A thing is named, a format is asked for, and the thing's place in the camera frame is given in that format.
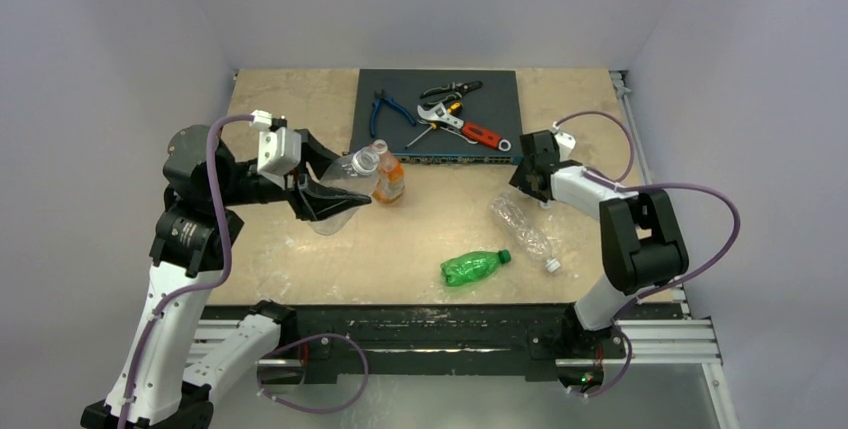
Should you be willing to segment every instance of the red wrench handle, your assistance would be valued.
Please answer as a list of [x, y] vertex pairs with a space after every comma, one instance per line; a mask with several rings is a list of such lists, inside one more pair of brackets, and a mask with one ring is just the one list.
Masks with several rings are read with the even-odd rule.
[[499, 151], [508, 151], [509, 143], [506, 144], [501, 143], [504, 140], [503, 137], [495, 134], [494, 132], [486, 129], [483, 126], [478, 126], [473, 122], [467, 122], [463, 124], [461, 131], [462, 135], [471, 139], [472, 141], [477, 141], [484, 146], [491, 147], [492, 149], [497, 149]]

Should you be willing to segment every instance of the cable clip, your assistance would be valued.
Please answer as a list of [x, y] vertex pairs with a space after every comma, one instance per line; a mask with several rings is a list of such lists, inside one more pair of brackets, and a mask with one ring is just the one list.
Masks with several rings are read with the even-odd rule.
[[135, 396], [131, 397], [122, 397], [118, 399], [118, 407], [126, 406], [127, 404], [133, 404], [136, 400]]
[[253, 129], [267, 131], [274, 123], [274, 116], [270, 112], [256, 110], [251, 112], [250, 115], [253, 116], [253, 120], [249, 121], [250, 127]]

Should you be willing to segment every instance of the clear plastic bottle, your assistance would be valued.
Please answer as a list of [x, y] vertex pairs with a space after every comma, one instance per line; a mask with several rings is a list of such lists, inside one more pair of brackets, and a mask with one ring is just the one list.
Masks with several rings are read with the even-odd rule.
[[[380, 156], [373, 147], [363, 147], [354, 154], [333, 161], [319, 182], [323, 186], [368, 195], [377, 187], [379, 162]], [[358, 209], [348, 209], [323, 221], [310, 221], [309, 225], [318, 234], [331, 236], [339, 232]]]
[[548, 272], [556, 272], [562, 264], [553, 257], [551, 241], [542, 231], [533, 227], [512, 200], [509, 191], [496, 197], [491, 204], [492, 212], [500, 225], [515, 239], [531, 259], [540, 263]]
[[377, 166], [377, 174], [380, 182], [374, 191], [374, 199], [383, 204], [391, 204], [403, 195], [406, 183], [403, 177], [403, 166], [394, 154], [389, 151], [389, 145], [382, 139], [377, 139], [371, 147], [380, 155], [380, 164]]

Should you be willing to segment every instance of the crushed plastic bottle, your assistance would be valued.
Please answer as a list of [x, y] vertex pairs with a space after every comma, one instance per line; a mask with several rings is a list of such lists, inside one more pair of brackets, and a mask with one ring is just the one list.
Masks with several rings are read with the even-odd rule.
[[501, 227], [508, 232], [518, 247], [550, 273], [556, 272], [562, 263], [553, 257], [553, 246], [542, 231], [533, 227], [521, 209], [512, 200], [510, 191], [503, 192], [491, 204], [492, 212]]
[[443, 262], [442, 276], [448, 286], [461, 286], [491, 276], [498, 267], [511, 260], [512, 255], [507, 250], [469, 252]]
[[[370, 195], [374, 192], [379, 180], [377, 175], [379, 161], [380, 156], [373, 147], [363, 147], [354, 154], [348, 154], [333, 161], [319, 182], [326, 187]], [[359, 207], [353, 207], [323, 221], [310, 221], [309, 225], [318, 234], [331, 236], [339, 232], [358, 209]]]

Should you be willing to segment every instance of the screwdriver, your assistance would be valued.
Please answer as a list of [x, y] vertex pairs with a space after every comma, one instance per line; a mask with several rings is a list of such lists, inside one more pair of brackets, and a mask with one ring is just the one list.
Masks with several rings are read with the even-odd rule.
[[[447, 111], [448, 111], [448, 114], [453, 114], [453, 115], [459, 114], [459, 112], [462, 111], [462, 103], [459, 102], [459, 101], [454, 102], [453, 104], [450, 105], [450, 107], [448, 107]], [[425, 129], [424, 132], [419, 134], [418, 137], [416, 137], [409, 144], [407, 144], [406, 147], [404, 147], [404, 150], [412, 147], [412, 145], [415, 144], [416, 142], [418, 142], [419, 139], [426, 136], [428, 132], [432, 131], [433, 129], [439, 128], [439, 125], [436, 124], [435, 122], [431, 122], [429, 124], [430, 124], [430, 127]]]

